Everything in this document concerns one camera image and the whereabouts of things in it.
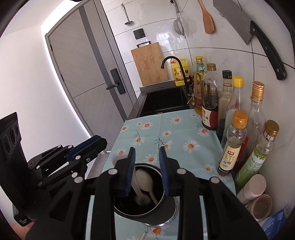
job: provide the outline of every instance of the black faucet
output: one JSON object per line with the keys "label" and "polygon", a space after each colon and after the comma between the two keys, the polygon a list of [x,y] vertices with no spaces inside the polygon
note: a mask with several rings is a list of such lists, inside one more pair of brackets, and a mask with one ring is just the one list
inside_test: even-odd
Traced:
{"label": "black faucet", "polygon": [[183,66],[181,64],[181,61],[177,58],[177,57],[174,57],[174,56],[168,56],[168,57],[165,57],[164,60],[162,61],[162,65],[161,65],[161,68],[164,69],[164,64],[165,62],[170,59],[170,58],[173,58],[175,60],[177,60],[177,62],[179,63],[179,66],[180,66],[180,69],[182,71],[182,75],[183,75],[183,80],[184,80],[184,84],[185,84],[185,88],[187,90],[187,93],[189,94],[189,84],[187,83],[187,80],[186,80],[186,77],[185,77],[185,73],[184,73],[184,70],[183,70]]}

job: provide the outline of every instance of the white wall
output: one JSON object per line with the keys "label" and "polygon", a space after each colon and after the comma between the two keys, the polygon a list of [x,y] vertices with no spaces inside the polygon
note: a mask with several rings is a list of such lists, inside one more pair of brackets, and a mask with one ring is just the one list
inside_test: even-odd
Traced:
{"label": "white wall", "polygon": [[[267,189],[273,199],[273,211],[285,204],[295,204],[295,141],[293,140],[295,112],[295,65],[294,52],[290,34],[275,11],[263,0],[232,0],[241,6],[260,26],[273,43],[285,63],[288,78],[285,81],[276,79],[274,71],[256,37],[246,45],[237,32],[213,7],[212,0],[203,0],[211,14],[215,32],[206,34],[202,20],[201,8],[197,0],[176,0],[181,13],[186,39],[175,33],[173,21],[175,10],[170,1],[164,0],[125,0],[125,8],[134,25],[125,25],[126,17],[119,0],[101,0],[115,35],[134,91],[139,95],[142,86],[130,50],[136,48],[142,40],[159,42],[163,56],[175,55],[185,57],[191,72],[195,56],[202,55],[204,63],[216,63],[217,71],[232,71],[245,79],[245,99],[250,104],[252,81],[265,84],[263,112],[266,119],[275,120],[280,126],[276,146],[261,168],[266,177]],[[146,37],[135,40],[133,31],[143,28]],[[173,80],[171,68],[166,63],[170,80]]]}
{"label": "white wall", "polygon": [[[39,0],[29,1],[0,39],[0,118],[17,112],[27,160],[59,144],[77,145],[88,139],[54,77],[40,28],[61,1],[42,2],[43,5]],[[48,12],[50,2],[54,7]],[[31,19],[24,24],[27,16],[32,15],[35,15],[36,26],[32,26]],[[18,24],[22,25],[21,29],[15,28]],[[2,189],[0,208],[12,222],[11,202]]]}

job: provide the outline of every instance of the floral tablecloth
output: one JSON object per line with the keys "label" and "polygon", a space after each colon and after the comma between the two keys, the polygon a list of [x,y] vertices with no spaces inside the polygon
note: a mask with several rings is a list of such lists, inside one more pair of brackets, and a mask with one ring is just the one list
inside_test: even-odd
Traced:
{"label": "floral tablecloth", "polygon": [[[216,171],[222,149],[215,131],[205,129],[201,117],[193,109],[127,120],[112,148],[104,171],[113,167],[114,157],[127,155],[130,147],[136,149],[136,163],[160,167],[158,150],[161,146],[166,149],[168,157],[178,161],[181,168],[203,179],[218,176],[235,194],[231,175],[221,177]],[[177,239],[178,216],[169,226],[147,228],[140,222],[115,214],[115,224],[118,240],[140,240],[146,231],[144,239]],[[203,226],[204,239],[207,239],[204,216]]]}

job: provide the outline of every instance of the kitchen knife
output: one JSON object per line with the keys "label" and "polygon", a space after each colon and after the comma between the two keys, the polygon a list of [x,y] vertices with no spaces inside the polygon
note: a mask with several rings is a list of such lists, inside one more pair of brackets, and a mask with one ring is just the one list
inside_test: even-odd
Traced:
{"label": "kitchen knife", "polygon": [[257,37],[276,73],[277,79],[285,80],[287,73],[284,64],[270,40],[257,24],[231,0],[213,0],[213,6],[232,25],[247,45],[253,35]]}

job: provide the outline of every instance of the knife handle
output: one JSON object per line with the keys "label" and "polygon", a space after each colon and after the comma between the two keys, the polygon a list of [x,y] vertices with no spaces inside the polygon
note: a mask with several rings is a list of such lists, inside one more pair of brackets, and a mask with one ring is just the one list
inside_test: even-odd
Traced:
{"label": "knife handle", "polygon": [[284,67],[284,64],[277,53],[276,49],[264,34],[264,32],[257,26],[254,21],[250,23],[250,33],[251,35],[255,35],[259,40],[271,66],[273,67],[276,77],[278,80],[285,80],[287,77],[287,73]]}

